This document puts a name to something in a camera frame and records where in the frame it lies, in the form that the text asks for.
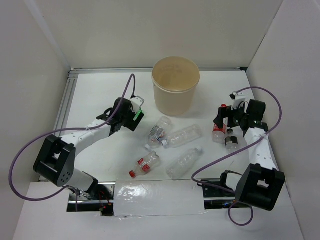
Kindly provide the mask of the red cap red label bottle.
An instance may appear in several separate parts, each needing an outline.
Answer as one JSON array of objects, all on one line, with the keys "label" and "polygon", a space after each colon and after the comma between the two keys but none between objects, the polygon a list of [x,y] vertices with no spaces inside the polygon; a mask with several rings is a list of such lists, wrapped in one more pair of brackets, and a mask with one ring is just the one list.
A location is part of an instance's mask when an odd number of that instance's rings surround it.
[{"label": "red cap red label bottle", "polygon": [[129,171],[129,175],[133,179],[137,176],[144,176],[154,168],[158,167],[160,163],[160,157],[157,155],[155,151],[152,151],[148,155],[140,158],[136,162],[134,169]]}]

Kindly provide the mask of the green plastic bottle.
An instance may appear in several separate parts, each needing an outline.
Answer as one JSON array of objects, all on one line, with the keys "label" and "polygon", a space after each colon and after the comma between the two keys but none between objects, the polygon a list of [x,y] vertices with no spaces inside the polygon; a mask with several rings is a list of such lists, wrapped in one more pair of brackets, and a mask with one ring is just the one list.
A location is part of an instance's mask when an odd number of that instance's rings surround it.
[{"label": "green plastic bottle", "polygon": [[142,109],[140,108],[140,109],[138,110],[138,112],[136,113],[136,115],[135,115],[135,117],[134,117],[133,120],[136,121],[141,113],[143,113],[143,111],[142,111]]}]

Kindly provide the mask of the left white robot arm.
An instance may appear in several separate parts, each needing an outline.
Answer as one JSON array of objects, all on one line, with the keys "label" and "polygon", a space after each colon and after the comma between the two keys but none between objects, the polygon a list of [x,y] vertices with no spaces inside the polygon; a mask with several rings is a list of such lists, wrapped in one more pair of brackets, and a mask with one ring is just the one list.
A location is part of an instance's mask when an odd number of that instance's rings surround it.
[{"label": "left white robot arm", "polygon": [[139,96],[131,99],[118,98],[113,107],[108,108],[83,130],[62,137],[49,135],[33,165],[34,171],[57,187],[68,187],[88,200],[94,199],[99,193],[99,181],[75,168],[77,155],[96,142],[112,136],[122,127],[135,131],[144,117],[141,110],[144,102]]}]

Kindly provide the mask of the blue label clear bottle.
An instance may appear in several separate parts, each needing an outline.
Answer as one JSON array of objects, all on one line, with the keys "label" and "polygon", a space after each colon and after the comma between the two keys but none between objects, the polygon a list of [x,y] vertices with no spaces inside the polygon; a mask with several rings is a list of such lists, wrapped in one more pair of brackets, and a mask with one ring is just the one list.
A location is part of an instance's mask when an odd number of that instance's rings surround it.
[{"label": "blue label clear bottle", "polygon": [[151,152],[161,145],[161,141],[172,129],[172,120],[162,116],[149,132],[144,148]]}]

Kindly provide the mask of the black label small bottle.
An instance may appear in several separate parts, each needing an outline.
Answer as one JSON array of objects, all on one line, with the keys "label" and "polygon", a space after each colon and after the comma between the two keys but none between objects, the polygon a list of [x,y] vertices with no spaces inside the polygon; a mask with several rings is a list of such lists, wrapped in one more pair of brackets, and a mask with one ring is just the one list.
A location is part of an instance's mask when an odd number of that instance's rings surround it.
[{"label": "black label small bottle", "polygon": [[229,152],[235,152],[238,150],[239,148],[239,142],[238,142],[238,138],[235,135],[233,129],[228,128],[226,130],[225,133],[225,138],[224,138],[224,144],[225,144],[225,148],[229,151]]}]

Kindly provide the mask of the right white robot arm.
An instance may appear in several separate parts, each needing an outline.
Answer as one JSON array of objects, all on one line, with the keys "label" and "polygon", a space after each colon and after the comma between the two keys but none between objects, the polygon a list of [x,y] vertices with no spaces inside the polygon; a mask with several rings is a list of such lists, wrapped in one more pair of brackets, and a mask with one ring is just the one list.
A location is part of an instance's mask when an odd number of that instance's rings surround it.
[{"label": "right white robot arm", "polygon": [[249,166],[242,175],[225,172],[218,184],[223,196],[235,192],[236,201],[271,211],[276,205],[285,174],[279,171],[271,157],[268,125],[263,122],[266,104],[258,100],[250,100],[244,106],[236,100],[233,106],[221,105],[214,124],[218,127],[240,127],[248,146]]}]

